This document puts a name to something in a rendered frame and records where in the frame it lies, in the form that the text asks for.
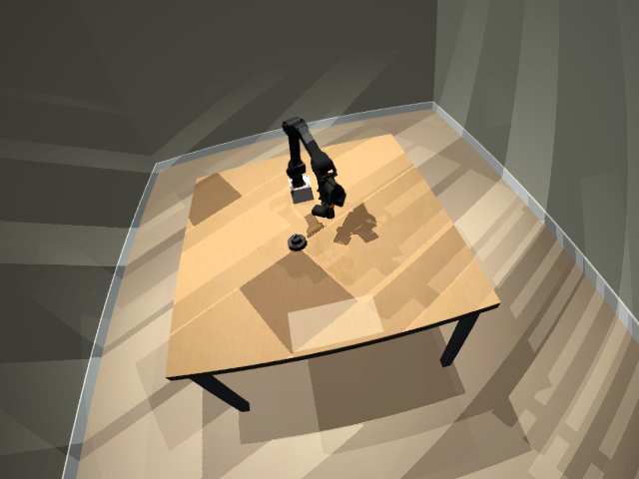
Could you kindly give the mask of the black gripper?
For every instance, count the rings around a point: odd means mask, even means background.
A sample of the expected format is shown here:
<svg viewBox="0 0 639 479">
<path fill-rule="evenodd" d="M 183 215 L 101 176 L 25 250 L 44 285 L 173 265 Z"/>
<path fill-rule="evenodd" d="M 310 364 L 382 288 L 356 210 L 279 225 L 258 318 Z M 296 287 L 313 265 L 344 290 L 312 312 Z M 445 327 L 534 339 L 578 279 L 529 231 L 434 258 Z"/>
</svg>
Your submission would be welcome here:
<svg viewBox="0 0 639 479">
<path fill-rule="evenodd" d="M 329 194 L 325 190 L 317 189 L 319 192 L 319 200 L 321 201 L 321 205 L 316 204 L 312 209 L 312 215 L 321 217 L 321 218 L 329 218 L 329 212 L 331 208 L 327 204 Z"/>
</svg>

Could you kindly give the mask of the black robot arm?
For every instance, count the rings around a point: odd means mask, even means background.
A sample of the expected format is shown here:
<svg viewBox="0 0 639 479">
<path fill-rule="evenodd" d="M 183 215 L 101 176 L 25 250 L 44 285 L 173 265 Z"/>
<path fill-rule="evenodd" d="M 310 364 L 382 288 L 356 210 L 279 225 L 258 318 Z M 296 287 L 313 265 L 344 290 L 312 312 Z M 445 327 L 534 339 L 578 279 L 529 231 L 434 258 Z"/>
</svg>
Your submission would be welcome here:
<svg viewBox="0 0 639 479">
<path fill-rule="evenodd" d="M 301 142 L 311 158 L 312 170 L 317 178 L 318 187 L 325 190 L 328 196 L 327 204 L 343 207 L 346 192 L 335 180 L 338 176 L 337 168 L 331 158 L 322 151 L 308 130 L 305 119 L 293 117 L 283 121 L 283 129 L 289 138 L 291 159 L 288 163 L 287 174 L 292 179 L 294 189 L 306 186 L 303 173 L 306 172 L 306 164 L 301 160 Z M 331 171 L 329 173 L 328 171 Z"/>
</svg>

